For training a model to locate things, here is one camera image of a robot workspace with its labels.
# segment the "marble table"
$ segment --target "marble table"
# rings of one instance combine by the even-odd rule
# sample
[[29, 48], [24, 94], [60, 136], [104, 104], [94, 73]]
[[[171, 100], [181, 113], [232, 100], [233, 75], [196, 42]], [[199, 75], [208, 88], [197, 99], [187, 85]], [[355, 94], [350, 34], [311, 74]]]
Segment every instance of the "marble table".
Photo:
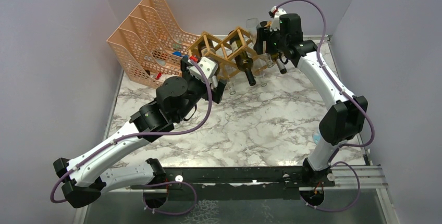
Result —
[[[327, 43], [321, 49], [336, 72]], [[163, 167], [291, 166], [300, 165], [315, 148], [312, 133], [326, 113], [320, 95], [307, 77], [292, 64], [280, 74], [273, 66], [263, 80], [250, 87], [244, 74], [235, 78], [234, 95], [227, 91], [222, 102], [212, 107], [206, 124], [198, 131], [164, 136], [127, 155], [114, 167], [134, 165], [157, 158]], [[132, 82], [124, 75], [109, 135], [155, 97], [155, 90]], [[190, 129], [206, 113], [200, 101], [195, 115], [176, 125], [175, 131]], [[345, 147], [334, 161], [363, 165], [360, 148]]]

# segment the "white marble surface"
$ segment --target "white marble surface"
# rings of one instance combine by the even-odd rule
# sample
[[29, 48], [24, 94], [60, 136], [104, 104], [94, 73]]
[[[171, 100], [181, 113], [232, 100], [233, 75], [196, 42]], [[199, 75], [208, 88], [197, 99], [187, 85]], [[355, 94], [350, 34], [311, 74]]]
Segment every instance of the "white marble surface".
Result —
[[[321, 49], [335, 71], [328, 44]], [[250, 87], [245, 75], [235, 79], [236, 94], [224, 93], [222, 102], [212, 107], [207, 123], [198, 131], [181, 136], [164, 136], [129, 154], [115, 167], [158, 158], [164, 167], [285, 166], [300, 165], [315, 148], [312, 133], [326, 113], [320, 95], [311, 82], [292, 64], [280, 74], [276, 65]], [[152, 101], [155, 90], [131, 82], [124, 75], [109, 135], [120, 128], [144, 104]], [[175, 131], [190, 129], [206, 113], [200, 101], [192, 119]], [[334, 161], [364, 164], [359, 148], [345, 147]]]

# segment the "red clip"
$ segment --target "red clip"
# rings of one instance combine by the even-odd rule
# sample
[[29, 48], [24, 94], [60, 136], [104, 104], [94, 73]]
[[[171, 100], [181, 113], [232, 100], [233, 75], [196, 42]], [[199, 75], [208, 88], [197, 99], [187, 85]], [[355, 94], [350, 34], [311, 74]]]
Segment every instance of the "red clip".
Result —
[[159, 80], [160, 79], [160, 77], [161, 77], [161, 72], [158, 72], [158, 74], [156, 75], [156, 78], [155, 78], [155, 80]]
[[195, 56], [191, 56], [189, 57], [190, 60], [194, 61], [195, 63], [198, 62], [198, 59]]

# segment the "floor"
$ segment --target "floor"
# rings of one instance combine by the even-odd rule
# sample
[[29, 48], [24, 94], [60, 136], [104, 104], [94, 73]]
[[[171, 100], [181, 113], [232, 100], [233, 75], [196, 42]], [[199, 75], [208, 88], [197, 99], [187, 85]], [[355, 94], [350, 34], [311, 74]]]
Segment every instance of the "floor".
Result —
[[[328, 44], [321, 53], [336, 72]], [[243, 74], [235, 78], [236, 94], [224, 93], [223, 101], [212, 107], [207, 123], [198, 131], [181, 136], [164, 136], [140, 148], [114, 167], [157, 158], [163, 167], [289, 166], [300, 165], [315, 148], [312, 133], [326, 113], [320, 95], [293, 65], [280, 74], [276, 65], [266, 70], [262, 80], [250, 87]], [[155, 90], [129, 80], [124, 75], [109, 135], [155, 97]], [[207, 102], [188, 122], [175, 131], [190, 129], [202, 120]], [[362, 165], [360, 148], [343, 148], [334, 161]]]

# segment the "red object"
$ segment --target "red object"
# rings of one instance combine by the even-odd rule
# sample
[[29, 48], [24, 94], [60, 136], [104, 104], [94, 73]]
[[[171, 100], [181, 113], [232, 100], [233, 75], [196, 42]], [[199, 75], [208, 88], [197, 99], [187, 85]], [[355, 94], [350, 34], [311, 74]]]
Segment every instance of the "red object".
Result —
[[198, 62], [198, 59], [195, 56], [191, 56], [189, 57], [190, 60], [194, 61], [195, 63]]

